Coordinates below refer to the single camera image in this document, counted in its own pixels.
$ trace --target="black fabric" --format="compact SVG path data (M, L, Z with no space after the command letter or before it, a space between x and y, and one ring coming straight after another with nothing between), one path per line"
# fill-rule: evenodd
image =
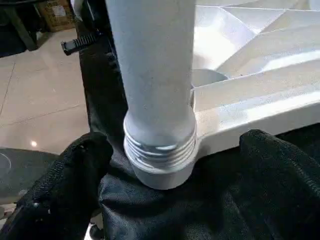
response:
M0 240L81 240L113 154L105 135L75 140L17 202Z
M86 33L79 22L77 30ZM316 238L319 124L278 136L284 141L250 131L240 147L199 160L185 184L167 191L148 188L123 151L127 105L108 51L97 44L80 53L90 129L106 134L114 148L99 186L106 239Z

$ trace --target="white molded plastic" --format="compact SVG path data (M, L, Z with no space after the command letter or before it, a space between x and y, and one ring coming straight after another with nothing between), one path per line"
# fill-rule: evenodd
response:
M320 122L317 1L106 3L129 106L124 148L147 186L182 184L250 129Z

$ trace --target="white tube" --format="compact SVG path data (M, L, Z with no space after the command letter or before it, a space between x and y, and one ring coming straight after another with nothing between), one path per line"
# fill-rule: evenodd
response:
M197 153L189 106L195 0L105 0L128 113L124 148L156 189L182 184Z

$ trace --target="black glove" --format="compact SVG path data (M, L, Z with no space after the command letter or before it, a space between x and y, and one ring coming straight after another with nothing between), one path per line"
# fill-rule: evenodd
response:
M113 149L106 136L88 133L74 141L19 200L0 240L80 240L99 207L98 186Z

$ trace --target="floor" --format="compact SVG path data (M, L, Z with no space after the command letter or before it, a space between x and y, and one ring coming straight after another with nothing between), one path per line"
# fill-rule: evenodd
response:
M38 50L0 58L0 148L60 154L89 131L79 55L66 56L55 33Z

